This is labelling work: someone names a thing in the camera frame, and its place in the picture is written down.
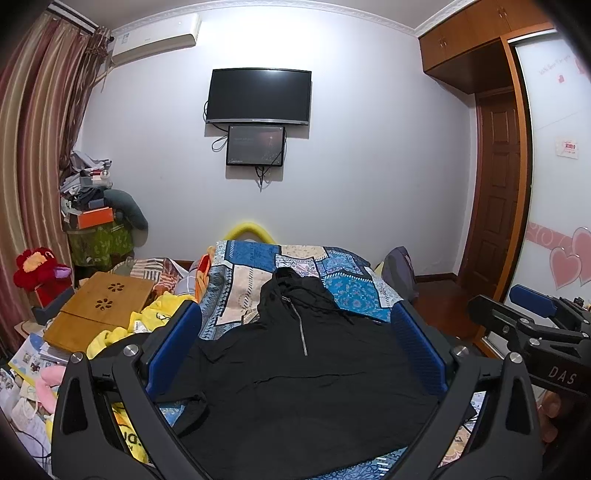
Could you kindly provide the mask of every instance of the finger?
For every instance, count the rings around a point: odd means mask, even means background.
[[[554,419],[558,416],[558,414],[560,413],[561,406],[562,401],[558,394],[554,392],[546,392],[544,394],[541,408],[544,410],[545,414],[548,415],[551,419]]]
[[[558,429],[552,425],[550,419],[542,412],[540,414],[540,435],[544,443],[552,443],[558,436]]]

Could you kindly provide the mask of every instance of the wall-mounted tv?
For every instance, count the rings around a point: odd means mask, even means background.
[[[311,91],[305,70],[214,70],[206,120],[309,125]]]

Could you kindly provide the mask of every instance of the monitor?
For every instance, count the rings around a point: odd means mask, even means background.
[[[311,86],[304,70],[214,70],[206,121],[308,125]]]
[[[230,125],[226,165],[281,167],[285,128],[273,125]]]

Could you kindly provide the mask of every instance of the gray bag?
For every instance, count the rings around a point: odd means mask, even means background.
[[[418,298],[417,279],[406,248],[395,248],[386,256],[382,279],[404,300],[412,303]]]

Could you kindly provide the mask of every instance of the wooden door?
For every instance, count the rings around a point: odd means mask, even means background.
[[[466,9],[478,44],[490,42],[511,31],[499,0],[480,0]]]
[[[492,297],[501,276],[515,220],[519,189],[519,129],[515,93],[478,100],[479,159],[461,285]]]
[[[511,31],[550,21],[533,0],[499,0],[499,2]]]
[[[476,33],[466,10],[448,18],[438,28],[443,33],[443,45],[448,59],[478,45]]]
[[[421,44],[423,70],[425,72],[446,60],[445,48],[443,47],[443,34],[440,27],[436,27],[423,35],[419,39],[419,42]]]

